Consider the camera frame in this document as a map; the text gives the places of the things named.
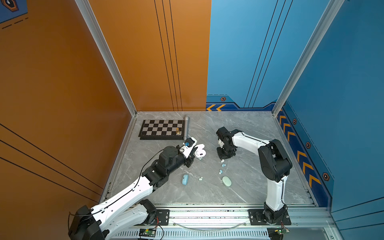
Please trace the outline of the white earbud charging case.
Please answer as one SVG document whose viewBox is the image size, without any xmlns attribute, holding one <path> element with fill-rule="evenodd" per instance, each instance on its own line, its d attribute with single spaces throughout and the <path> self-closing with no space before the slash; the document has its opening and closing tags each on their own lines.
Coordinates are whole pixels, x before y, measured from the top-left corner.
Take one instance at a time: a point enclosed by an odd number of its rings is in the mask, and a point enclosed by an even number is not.
<svg viewBox="0 0 384 240">
<path fill-rule="evenodd" d="M 204 144 L 199 144 L 199 145 L 196 145 L 196 150 L 194 152 L 194 156 L 198 159 L 198 160 L 202 160 L 205 156 L 206 156 L 206 151 L 205 151 L 205 145 Z"/>
</svg>

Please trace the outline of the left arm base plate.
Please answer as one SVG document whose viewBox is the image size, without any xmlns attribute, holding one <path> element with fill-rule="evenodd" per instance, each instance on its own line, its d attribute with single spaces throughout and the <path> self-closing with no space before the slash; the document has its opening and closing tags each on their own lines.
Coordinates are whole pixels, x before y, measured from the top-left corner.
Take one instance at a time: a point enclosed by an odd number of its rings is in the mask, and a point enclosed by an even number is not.
<svg viewBox="0 0 384 240">
<path fill-rule="evenodd" d="M 170 210 L 168 209 L 159 209 L 155 212 L 152 212 L 148 215 L 148 219 L 146 220 L 147 225 L 160 225 L 160 226 L 168 226 L 170 219 Z"/>
</svg>

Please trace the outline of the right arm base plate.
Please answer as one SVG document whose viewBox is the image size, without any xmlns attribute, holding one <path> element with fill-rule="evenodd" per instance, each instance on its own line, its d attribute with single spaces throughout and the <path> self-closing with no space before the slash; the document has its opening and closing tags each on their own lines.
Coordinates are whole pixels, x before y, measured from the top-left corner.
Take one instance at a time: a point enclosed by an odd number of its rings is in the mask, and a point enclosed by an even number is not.
<svg viewBox="0 0 384 240">
<path fill-rule="evenodd" d="M 280 225 L 290 226 L 291 218 L 288 208 L 281 208 L 279 211 L 270 209 L 250 209 L 248 210 L 249 219 L 252 226 Z"/>
</svg>

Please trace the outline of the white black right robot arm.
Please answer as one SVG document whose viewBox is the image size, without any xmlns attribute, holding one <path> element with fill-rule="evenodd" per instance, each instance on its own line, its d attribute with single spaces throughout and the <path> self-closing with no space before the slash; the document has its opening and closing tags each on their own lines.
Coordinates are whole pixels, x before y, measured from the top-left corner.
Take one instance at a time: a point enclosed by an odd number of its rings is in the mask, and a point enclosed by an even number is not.
<svg viewBox="0 0 384 240">
<path fill-rule="evenodd" d="M 279 140 L 261 140 L 240 130 L 228 131 L 225 127 L 217 130 L 218 156 L 226 160 L 236 155 L 237 148 L 243 148 L 259 156 L 264 176 L 267 178 L 267 197 L 264 210 L 249 211 L 251 224 L 291 225 L 285 190 L 293 163 Z"/>
</svg>

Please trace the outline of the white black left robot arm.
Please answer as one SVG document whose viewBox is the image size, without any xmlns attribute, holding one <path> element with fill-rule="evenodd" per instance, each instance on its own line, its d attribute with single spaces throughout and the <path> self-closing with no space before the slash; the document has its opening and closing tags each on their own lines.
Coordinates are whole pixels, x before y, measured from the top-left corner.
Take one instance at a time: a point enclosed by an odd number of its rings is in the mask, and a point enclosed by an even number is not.
<svg viewBox="0 0 384 240">
<path fill-rule="evenodd" d="M 168 146 L 144 164 L 139 177 L 110 199 L 73 215 L 68 235 L 72 240 L 110 240 L 135 225 L 156 223 L 157 209 L 146 197 L 164 185 L 172 172 L 190 167 L 194 159 L 206 156 L 204 145 Z"/>
</svg>

